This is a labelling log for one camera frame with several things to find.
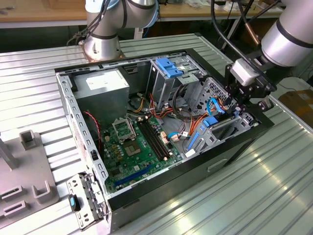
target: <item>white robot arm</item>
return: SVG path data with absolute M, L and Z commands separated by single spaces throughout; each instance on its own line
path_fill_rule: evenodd
M 84 51 L 90 60 L 119 57 L 119 28 L 151 27 L 158 18 L 157 0 L 86 0 L 90 33 Z

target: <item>wooden workbench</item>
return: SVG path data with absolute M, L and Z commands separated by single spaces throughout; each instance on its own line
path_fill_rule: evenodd
M 0 8 L 14 6 L 8 15 L 0 15 L 0 28 L 47 27 L 86 24 L 85 9 L 51 9 L 48 0 L 1 0 Z M 248 12 L 251 18 L 260 12 L 254 6 Z M 266 13 L 262 18 L 276 18 L 280 13 Z M 210 8 L 193 8 L 187 4 L 167 4 L 160 6 L 161 21 L 210 20 Z M 228 12 L 216 10 L 217 19 L 226 19 Z M 230 19 L 239 18 L 239 12 L 230 14 Z

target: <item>aluminum table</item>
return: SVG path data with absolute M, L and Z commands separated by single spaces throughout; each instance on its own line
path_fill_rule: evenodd
M 217 71 L 231 61 L 195 34 L 122 41 L 126 56 L 195 49 Z M 62 108 L 54 68 L 87 63 L 80 47 L 0 54 L 0 131 L 6 141 L 23 130 L 41 134 L 60 202 L 0 230 L 3 235 L 81 233 L 65 181 L 84 171 Z M 236 162 L 114 234 L 311 234 L 312 129 L 279 104 L 275 123 Z

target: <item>cardboard box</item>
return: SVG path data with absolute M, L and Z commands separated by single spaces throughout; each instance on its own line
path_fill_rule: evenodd
M 287 92 L 278 99 L 313 128 L 313 91 Z
M 85 0 L 48 0 L 52 9 L 85 9 Z

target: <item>blue pcie slot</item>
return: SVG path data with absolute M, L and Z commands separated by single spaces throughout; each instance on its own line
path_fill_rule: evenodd
M 115 187 L 115 186 L 118 186 L 118 185 L 122 185 L 123 183 L 126 183 L 126 182 L 128 182 L 128 181 L 130 181 L 130 180 L 132 180 L 132 179 L 134 179 L 134 178 L 137 178 L 137 177 L 140 176 L 140 175 L 143 175 L 143 174 L 147 173 L 148 170 L 149 170 L 152 166 L 153 166 L 153 165 L 150 164 L 150 165 L 148 165 L 146 168 L 144 168 L 144 169 L 142 169 L 142 170 L 140 170 L 140 171 L 137 171 L 137 172 L 135 172 L 134 174 L 131 174 L 130 176 L 127 176 L 127 177 L 125 177 L 125 178 L 123 178 L 123 179 L 121 179 L 121 180 L 116 181 L 116 182 L 114 183 L 114 187 Z

